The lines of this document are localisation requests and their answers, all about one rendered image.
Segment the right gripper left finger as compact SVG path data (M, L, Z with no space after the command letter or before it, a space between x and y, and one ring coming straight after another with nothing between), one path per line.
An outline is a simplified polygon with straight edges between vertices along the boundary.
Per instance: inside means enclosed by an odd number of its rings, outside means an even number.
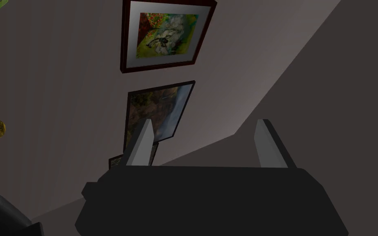
M124 151L120 166L148 166L153 143L151 119L140 120Z

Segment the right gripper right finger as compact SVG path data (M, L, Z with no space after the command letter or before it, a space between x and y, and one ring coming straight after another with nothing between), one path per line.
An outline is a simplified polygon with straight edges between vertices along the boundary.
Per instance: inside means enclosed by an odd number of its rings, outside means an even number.
M262 168L297 167L269 119L257 121L254 142Z

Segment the small dark framed picture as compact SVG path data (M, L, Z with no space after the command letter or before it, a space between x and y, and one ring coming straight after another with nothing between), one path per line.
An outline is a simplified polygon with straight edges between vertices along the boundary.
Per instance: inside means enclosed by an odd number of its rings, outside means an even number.
M158 149L158 145L159 145L159 143L156 142L152 146L151 153L150 153L150 158L149 158L149 163L148 163L149 166L151 166L153 164L154 157L155 157L157 149ZM113 166L118 165L122 157L123 157L123 155L121 154L119 156L109 158L109 167L108 167L108 169L111 169Z

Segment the black framed brown landscape picture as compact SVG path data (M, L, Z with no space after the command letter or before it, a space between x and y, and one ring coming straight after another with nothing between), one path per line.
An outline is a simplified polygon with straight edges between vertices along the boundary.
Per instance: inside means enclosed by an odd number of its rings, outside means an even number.
M140 120L150 119L154 143L174 137L195 81L187 81L128 92L123 149Z

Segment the dark red framed colourful picture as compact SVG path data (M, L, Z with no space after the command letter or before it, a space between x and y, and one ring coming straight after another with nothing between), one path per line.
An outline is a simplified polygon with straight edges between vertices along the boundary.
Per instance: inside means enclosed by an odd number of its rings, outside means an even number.
M123 0L122 73L193 65L216 0Z

